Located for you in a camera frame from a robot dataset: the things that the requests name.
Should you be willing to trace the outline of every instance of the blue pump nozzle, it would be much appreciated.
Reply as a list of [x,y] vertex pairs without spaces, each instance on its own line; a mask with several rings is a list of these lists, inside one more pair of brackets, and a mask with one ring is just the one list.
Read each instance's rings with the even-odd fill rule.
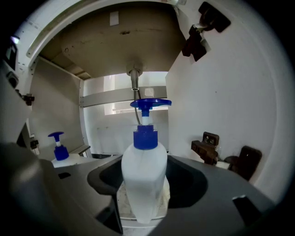
[[69,157],[69,152],[66,149],[66,147],[61,145],[59,142],[59,136],[62,135],[63,133],[64,132],[54,132],[54,133],[48,135],[48,137],[54,137],[55,142],[56,142],[56,147],[54,150],[54,155],[56,157],[56,160],[64,160]]
[[[143,117],[149,116],[149,110],[154,106],[169,105],[170,100],[159,98],[145,98],[135,100],[130,103],[132,107],[138,107],[142,111]],[[137,130],[133,132],[133,145],[137,149],[150,150],[158,145],[158,131],[153,129],[153,125],[138,125]]]

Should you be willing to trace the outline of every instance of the blue pump cap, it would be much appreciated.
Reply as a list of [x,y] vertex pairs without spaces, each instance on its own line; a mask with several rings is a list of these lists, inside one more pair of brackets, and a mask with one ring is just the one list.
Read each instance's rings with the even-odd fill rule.
[[54,137],[56,142],[59,142],[59,136],[64,134],[64,132],[54,132],[50,135],[48,135],[48,137]]
[[[64,132],[54,132],[48,135],[48,137],[54,137],[55,141],[59,142],[59,136],[62,135],[63,133]],[[59,147],[58,146],[55,147],[54,155],[56,157],[56,160],[64,160],[69,157],[69,152],[64,145],[60,145]]]
[[[145,98],[131,102],[130,106],[138,107],[142,111],[142,116],[148,117],[149,110],[153,106],[169,105],[170,100],[159,98]],[[153,125],[138,125],[137,130],[133,132],[133,145],[137,149],[150,150],[158,145],[158,131],[153,129]]]
[[160,98],[145,98],[138,99],[130,103],[132,107],[138,107],[142,111],[142,116],[148,116],[149,110],[153,108],[153,106],[161,106],[161,105],[169,105],[171,106],[172,102],[166,99]]

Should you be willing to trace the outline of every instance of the white wall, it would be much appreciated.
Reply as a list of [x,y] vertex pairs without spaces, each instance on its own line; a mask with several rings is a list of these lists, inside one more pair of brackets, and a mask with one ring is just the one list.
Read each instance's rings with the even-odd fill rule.
[[54,159],[56,131],[64,132],[60,141],[69,152],[83,145],[79,118],[80,80],[70,74],[39,60],[31,93],[35,96],[29,118],[30,132],[39,141],[39,158]]
[[[186,38],[199,22],[202,2],[179,6]],[[276,35],[249,6],[230,0],[209,3],[231,25],[222,33],[205,32],[211,50],[197,62],[180,53],[168,72],[169,151],[194,158],[191,141],[200,140],[204,131],[220,136],[222,159],[239,155],[244,145],[256,148],[263,157],[250,182],[279,201],[295,161],[292,66]]]
[[[165,86],[167,72],[144,72],[139,86]],[[84,96],[116,89],[131,88],[130,76],[112,75],[84,82]],[[133,142],[137,129],[135,112],[112,114],[113,103],[84,108],[85,127],[91,153],[120,153]],[[158,140],[168,150],[168,111],[150,112],[151,123],[158,130]]]

